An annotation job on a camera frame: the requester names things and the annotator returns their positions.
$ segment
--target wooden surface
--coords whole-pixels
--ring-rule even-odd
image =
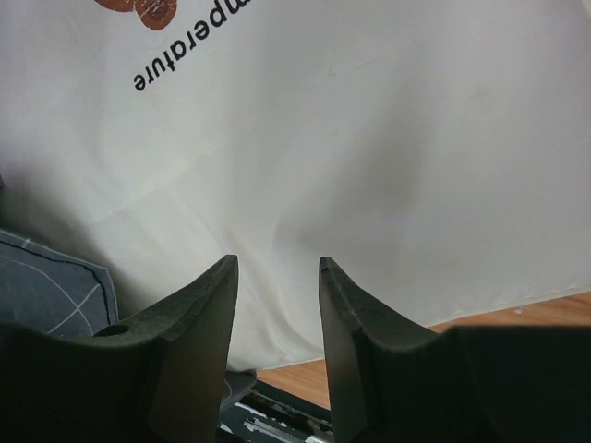
[[[502,324],[591,326],[591,293],[528,305],[520,309],[506,309],[481,316],[460,318],[432,329],[442,332],[453,325]],[[326,366],[322,361],[261,371],[259,379],[330,409]]]

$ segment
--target gray cushion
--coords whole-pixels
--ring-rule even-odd
[[[0,321],[60,337],[90,336],[116,324],[106,268],[0,230]]]

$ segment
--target brown printed logo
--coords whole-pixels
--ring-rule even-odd
[[[101,6],[117,12],[133,12],[150,30],[163,30],[176,13],[176,0],[94,0]]]

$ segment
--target black hole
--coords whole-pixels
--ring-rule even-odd
[[[113,337],[114,335],[125,334],[127,331],[129,331],[128,325],[112,325],[112,326],[107,326],[103,330],[100,330],[94,336],[95,337]]]

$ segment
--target gray fabric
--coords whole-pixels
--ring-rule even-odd
[[[256,382],[257,373],[255,372],[238,373],[226,371],[220,411],[224,411],[238,401],[241,401],[243,397],[248,395]]]
[[[94,335],[116,324],[106,268],[0,230],[0,321],[60,337]]]

